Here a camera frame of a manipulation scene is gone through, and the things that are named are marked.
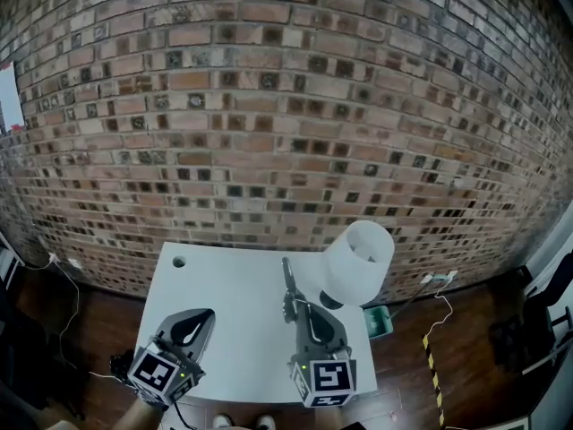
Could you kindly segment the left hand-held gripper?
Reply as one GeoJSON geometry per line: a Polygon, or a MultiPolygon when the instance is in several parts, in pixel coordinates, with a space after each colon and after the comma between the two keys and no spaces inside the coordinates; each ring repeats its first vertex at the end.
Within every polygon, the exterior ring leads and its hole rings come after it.
{"type": "Polygon", "coordinates": [[[140,398],[169,407],[206,375],[200,366],[216,321],[210,308],[169,315],[139,347],[127,377],[140,398]]]}

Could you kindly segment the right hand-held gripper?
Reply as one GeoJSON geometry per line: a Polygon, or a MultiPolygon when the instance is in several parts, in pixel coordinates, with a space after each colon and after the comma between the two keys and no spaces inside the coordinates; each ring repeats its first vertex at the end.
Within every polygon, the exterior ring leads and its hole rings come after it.
{"type": "Polygon", "coordinates": [[[356,392],[356,361],[344,324],[328,310],[307,304],[296,288],[286,292],[282,311],[296,328],[290,378],[306,407],[341,407],[356,392]]]}

